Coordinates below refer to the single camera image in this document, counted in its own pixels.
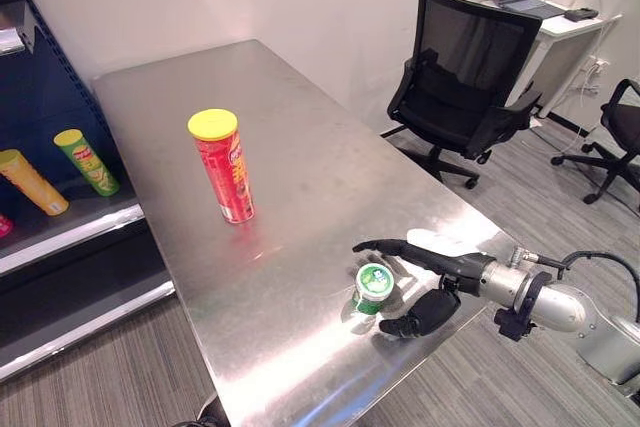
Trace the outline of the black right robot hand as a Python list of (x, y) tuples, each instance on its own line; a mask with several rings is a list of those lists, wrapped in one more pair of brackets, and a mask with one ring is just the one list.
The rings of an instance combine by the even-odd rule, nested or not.
[(424, 337), (446, 324), (460, 308), (457, 292), (479, 297), (482, 275), (496, 261), (495, 257), (481, 252), (446, 256), (400, 239), (373, 239), (352, 247), (354, 253), (364, 250), (399, 257), (439, 276), (454, 279), (453, 282), (441, 281), (438, 288), (422, 295), (403, 316), (379, 322), (381, 332), (398, 338)]

